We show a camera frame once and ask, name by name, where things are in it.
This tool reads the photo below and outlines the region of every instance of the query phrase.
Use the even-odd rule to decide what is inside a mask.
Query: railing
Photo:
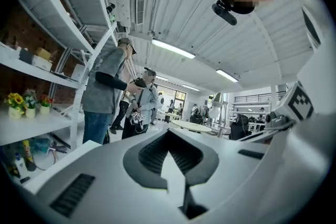
[[[277,100],[280,101],[286,94],[286,91],[277,92]],[[260,103],[268,102],[272,99],[271,93],[238,96],[235,97],[235,103]]]

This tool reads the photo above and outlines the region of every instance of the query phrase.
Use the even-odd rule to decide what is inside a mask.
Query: sunflower
[[[17,102],[18,104],[22,104],[23,103],[23,98],[21,95],[18,95],[15,97],[15,102]]]

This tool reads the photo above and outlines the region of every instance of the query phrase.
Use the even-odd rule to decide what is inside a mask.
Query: black arm sleeve
[[[126,90],[126,87],[127,87],[126,82],[123,82],[122,80],[114,78],[110,76],[109,74],[106,74],[103,72],[96,72],[96,80],[101,84],[104,84],[111,88],[115,88],[115,89],[122,90],[122,91]]]

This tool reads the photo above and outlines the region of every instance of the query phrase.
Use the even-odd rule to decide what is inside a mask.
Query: flower pot
[[[49,106],[40,106],[40,113],[41,114],[49,114],[50,113],[50,107]]]
[[[17,111],[15,108],[8,108],[8,115],[11,119],[20,119],[21,118],[21,111]]]
[[[35,108],[33,109],[26,109],[26,117],[27,118],[35,118],[36,112],[35,112]]]

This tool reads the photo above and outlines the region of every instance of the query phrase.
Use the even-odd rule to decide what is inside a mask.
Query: ceiling light
[[[156,76],[156,78],[157,78],[157,79],[164,80],[164,81],[168,81],[168,79],[166,79],[166,78],[162,78],[162,77],[160,77],[160,76]]]
[[[234,77],[231,77],[228,73],[224,72],[222,69],[218,69],[216,70],[216,72],[222,75],[223,77],[229,79],[230,81],[238,82],[238,80],[236,80]]]
[[[185,87],[185,88],[188,88],[188,89],[194,90],[194,91],[196,91],[196,92],[199,92],[199,89],[196,89],[196,88],[190,87],[190,86],[188,86],[188,85],[182,85],[182,87]]]
[[[170,50],[170,51],[175,52],[177,54],[183,55],[183,56],[188,57],[190,59],[193,59],[196,56],[195,54],[191,54],[190,52],[187,52],[185,50],[182,50],[180,48],[177,48],[177,47],[175,47],[173,45],[170,45],[168,43],[162,42],[162,41],[160,41],[158,39],[155,39],[155,38],[153,38],[152,44],[156,45],[158,47]]]

